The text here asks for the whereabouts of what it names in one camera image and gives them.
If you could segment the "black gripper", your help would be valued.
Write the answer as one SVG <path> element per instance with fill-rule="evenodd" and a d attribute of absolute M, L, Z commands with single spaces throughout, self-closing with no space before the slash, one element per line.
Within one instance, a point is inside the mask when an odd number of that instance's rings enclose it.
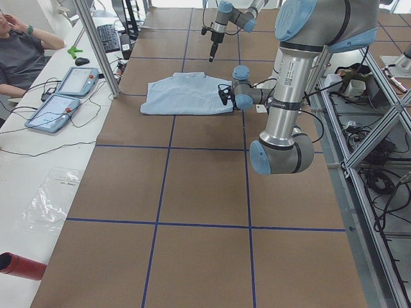
<path fill-rule="evenodd" d="M 212 22 L 210 26 L 202 27 L 202 35 L 205 35 L 207 32 L 211 32 L 211 41 L 213 42 L 209 53 L 209 62 L 213 62 L 218 50 L 218 45 L 223 42 L 225 25 L 218 22 Z"/>
<path fill-rule="evenodd" d="M 231 103 L 233 108 L 236 108 L 236 103 L 234 99 L 234 94 L 232 90 L 232 86 L 228 84 L 219 84 L 218 85 L 218 95 L 223 104 L 223 106 L 227 106 Z"/>

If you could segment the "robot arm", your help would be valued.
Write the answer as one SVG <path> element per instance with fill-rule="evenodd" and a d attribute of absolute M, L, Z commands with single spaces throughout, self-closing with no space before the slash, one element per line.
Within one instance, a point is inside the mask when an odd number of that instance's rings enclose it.
<path fill-rule="evenodd" d="M 275 22 L 281 62 L 272 89 L 257 89 L 244 65 L 235 67 L 232 85 L 219 90 L 224 105 L 240 110 L 265 105 L 266 128 L 250 144 L 250 161 L 261 175 L 292 174 L 313 161 L 310 138 L 295 122 L 314 58 L 323 49 L 342 53 L 371 45 L 377 34 L 379 1 L 286 1 Z"/>
<path fill-rule="evenodd" d="M 211 33 L 211 50 L 209 62 L 213 62 L 218 46 L 223 42 L 228 23 L 233 23 L 239 28 L 250 33 L 256 26 L 259 12 L 267 5 L 268 1 L 253 1 L 245 11 L 241 12 L 229 1 L 220 1 L 214 22 L 209 26 L 203 23 L 201 35 Z"/>

